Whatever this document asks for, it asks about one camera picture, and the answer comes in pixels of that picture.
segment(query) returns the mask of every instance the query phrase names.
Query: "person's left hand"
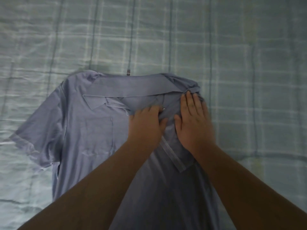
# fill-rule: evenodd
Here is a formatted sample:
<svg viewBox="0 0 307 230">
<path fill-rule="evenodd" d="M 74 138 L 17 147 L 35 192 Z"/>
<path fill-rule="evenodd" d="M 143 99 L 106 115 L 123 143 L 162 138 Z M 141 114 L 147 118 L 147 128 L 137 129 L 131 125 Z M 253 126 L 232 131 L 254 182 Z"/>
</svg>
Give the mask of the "person's left hand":
<svg viewBox="0 0 307 230">
<path fill-rule="evenodd" d="M 129 131 L 127 141 L 153 151 L 160 143 L 167 124 L 167 118 L 159 123 L 159 106 L 138 110 L 129 116 Z"/>
</svg>

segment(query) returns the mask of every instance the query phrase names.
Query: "hand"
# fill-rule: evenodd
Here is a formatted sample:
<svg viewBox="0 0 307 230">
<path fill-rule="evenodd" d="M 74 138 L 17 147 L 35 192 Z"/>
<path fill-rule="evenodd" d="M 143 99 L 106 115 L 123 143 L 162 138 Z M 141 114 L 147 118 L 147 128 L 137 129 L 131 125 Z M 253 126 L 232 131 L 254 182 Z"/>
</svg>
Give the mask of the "hand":
<svg viewBox="0 0 307 230">
<path fill-rule="evenodd" d="M 201 144 L 215 144 L 213 125 L 205 102 L 196 93 L 181 96 L 181 116 L 175 115 L 175 127 L 183 147 L 193 153 Z"/>
<path fill-rule="evenodd" d="M 159 145 L 168 120 L 165 118 L 159 123 L 159 111 L 162 111 L 162 108 L 152 106 L 130 115 L 127 141 L 152 152 Z"/>
</svg>

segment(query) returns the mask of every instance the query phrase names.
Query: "gray-blue collared shirt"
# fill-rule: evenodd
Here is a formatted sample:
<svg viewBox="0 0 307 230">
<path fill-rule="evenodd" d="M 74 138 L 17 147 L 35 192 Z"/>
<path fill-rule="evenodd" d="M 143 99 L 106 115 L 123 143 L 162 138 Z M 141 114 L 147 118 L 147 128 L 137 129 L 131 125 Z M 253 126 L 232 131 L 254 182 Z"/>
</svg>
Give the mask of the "gray-blue collared shirt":
<svg viewBox="0 0 307 230">
<path fill-rule="evenodd" d="M 169 73 L 116 76 L 87 70 L 69 76 L 10 137 L 42 167 L 53 166 L 53 199 L 126 141 L 128 116 L 161 105 L 168 117 L 158 148 L 137 172 L 110 229 L 219 229 L 217 194 L 180 144 L 174 114 L 192 80 Z"/>
</svg>

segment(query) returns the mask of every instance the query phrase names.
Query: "person's left arm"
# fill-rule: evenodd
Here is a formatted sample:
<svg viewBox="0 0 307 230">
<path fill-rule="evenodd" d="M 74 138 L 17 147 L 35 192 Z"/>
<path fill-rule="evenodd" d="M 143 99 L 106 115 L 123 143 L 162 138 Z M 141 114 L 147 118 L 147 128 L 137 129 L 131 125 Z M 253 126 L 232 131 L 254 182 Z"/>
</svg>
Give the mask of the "person's left arm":
<svg viewBox="0 0 307 230">
<path fill-rule="evenodd" d="M 104 163 L 19 229 L 108 229 L 136 172 L 158 146 L 159 106 L 129 117 L 127 141 Z"/>
</svg>

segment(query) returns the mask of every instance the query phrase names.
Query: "person's right arm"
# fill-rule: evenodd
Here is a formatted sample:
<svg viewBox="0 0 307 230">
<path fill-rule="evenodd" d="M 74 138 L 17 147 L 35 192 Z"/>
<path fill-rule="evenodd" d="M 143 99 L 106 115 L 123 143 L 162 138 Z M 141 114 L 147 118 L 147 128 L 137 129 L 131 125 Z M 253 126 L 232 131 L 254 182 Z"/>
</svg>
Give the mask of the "person's right arm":
<svg viewBox="0 0 307 230">
<path fill-rule="evenodd" d="M 229 157 L 216 144 L 205 103 L 188 92 L 175 115 L 178 138 L 216 189 L 238 230 L 306 229 L 307 214 Z"/>
</svg>

